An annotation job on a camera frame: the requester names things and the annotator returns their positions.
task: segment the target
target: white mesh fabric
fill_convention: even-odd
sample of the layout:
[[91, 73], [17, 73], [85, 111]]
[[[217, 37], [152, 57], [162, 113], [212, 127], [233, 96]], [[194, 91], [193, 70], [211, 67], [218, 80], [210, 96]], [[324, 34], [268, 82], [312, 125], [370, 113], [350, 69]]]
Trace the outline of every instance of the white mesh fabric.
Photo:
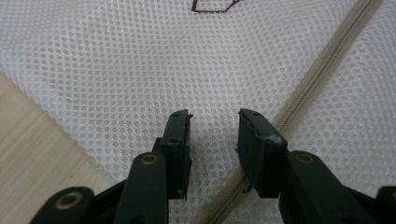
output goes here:
[[[172, 202], [171, 223], [189, 222], [238, 164], [239, 108], [271, 120], [356, 1], [247, 0], [226, 14], [191, 2], [0, 3], [0, 69], [115, 180], [170, 113], [195, 115], [189, 199]], [[279, 216], [254, 203], [232, 220]]]
[[384, 2], [289, 141], [371, 196], [396, 183], [395, 11]]

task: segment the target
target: light wood table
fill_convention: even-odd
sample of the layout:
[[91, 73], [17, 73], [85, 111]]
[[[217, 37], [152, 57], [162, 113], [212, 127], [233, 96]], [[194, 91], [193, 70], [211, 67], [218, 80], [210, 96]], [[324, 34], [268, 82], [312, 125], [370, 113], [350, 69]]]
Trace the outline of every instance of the light wood table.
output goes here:
[[0, 223], [28, 223], [54, 193], [114, 183], [25, 93], [0, 74]]

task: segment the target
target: dark line drawing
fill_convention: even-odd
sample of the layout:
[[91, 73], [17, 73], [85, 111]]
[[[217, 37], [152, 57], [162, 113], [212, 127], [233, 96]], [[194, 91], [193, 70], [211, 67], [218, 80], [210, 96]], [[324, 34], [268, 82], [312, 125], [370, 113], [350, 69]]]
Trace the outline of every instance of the dark line drawing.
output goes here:
[[228, 9], [235, 6], [237, 3], [241, 2], [242, 0], [233, 0], [233, 2], [227, 6], [224, 10], [197, 10], [198, 0], [194, 0], [192, 2], [191, 11], [198, 12], [198, 13], [226, 13]]

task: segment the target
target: zipper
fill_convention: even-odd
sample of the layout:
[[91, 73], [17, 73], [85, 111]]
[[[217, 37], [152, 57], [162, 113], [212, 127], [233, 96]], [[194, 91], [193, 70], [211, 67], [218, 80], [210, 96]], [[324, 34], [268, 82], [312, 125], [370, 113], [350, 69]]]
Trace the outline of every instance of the zipper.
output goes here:
[[[275, 117], [273, 124], [281, 134], [286, 131], [289, 133], [292, 122], [296, 120], [297, 115], [301, 116], [302, 112], [314, 102], [315, 97], [326, 86], [353, 41], [372, 18], [381, 3], [382, 0], [359, 0], [349, 11], [300, 85]], [[221, 188], [219, 194], [215, 196], [211, 203], [205, 205], [203, 211], [192, 223], [221, 223], [246, 197], [250, 189], [250, 181], [242, 168], [239, 167], [226, 185]]]

